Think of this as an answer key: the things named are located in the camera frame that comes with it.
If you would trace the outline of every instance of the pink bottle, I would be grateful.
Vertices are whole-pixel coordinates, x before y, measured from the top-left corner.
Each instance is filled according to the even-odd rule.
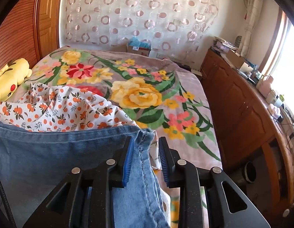
[[[259,87],[260,93],[267,98],[268,94],[271,91],[271,84],[274,81],[272,76],[268,76],[265,81],[262,82],[261,86]]]

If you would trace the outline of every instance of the cabinet handle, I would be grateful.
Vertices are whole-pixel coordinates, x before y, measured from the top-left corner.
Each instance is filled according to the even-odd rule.
[[[246,106],[245,110],[242,111],[241,115],[248,109],[248,106]]]
[[[239,108],[239,110],[243,107],[244,104],[246,104],[246,102],[244,102],[244,103],[241,105],[241,107]]]

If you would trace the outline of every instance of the round black object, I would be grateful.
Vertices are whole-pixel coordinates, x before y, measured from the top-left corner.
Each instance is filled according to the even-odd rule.
[[[257,178],[257,171],[254,167],[254,164],[251,162],[247,162],[245,167],[242,169],[242,174],[244,179],[248,183],[253,183]]]

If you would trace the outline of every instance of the bed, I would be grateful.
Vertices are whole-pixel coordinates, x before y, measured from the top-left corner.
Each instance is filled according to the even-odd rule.
[[[18,101],[36,82],[93,88],[94,93],[122,108],[141,128],[155,130],[158,138],[165,136],[169,147],[178,150],[181,158],[205,169],[222,167],[201,83],[170,60],[65,46],[41,59],[32,70],[32,76],[9,101]],[[179,191],[167,189],[161,171],[154,171],[171,197],[171,224],[177,227]],[[203,206],[207,224],[205,195]]]

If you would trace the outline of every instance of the blue bristles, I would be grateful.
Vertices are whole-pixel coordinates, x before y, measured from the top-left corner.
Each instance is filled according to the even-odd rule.
[[[132,159],[133,159],[133,151],[134,151],[134,142],[133,139],[131,138],[129,141],[129,146],[124,162],[124,167],[123,167],[123,187],[126,187],[129,177],[130,177],[130,171],[131,171],[131,165],[132,165]]]
[[[166,162],[165,152],[164,152],[163,144],[161,143],[161,141],[159,141],[158,146],[159,146],[158,149],[159,149],[159,153],[160,153],[160,160],[161,160],[161,164],[162,164],[162,172],[163,172],[163,176],[164,176],[164,181],[165,181],[165,183],[168,183],[169,182],[168,165]]]

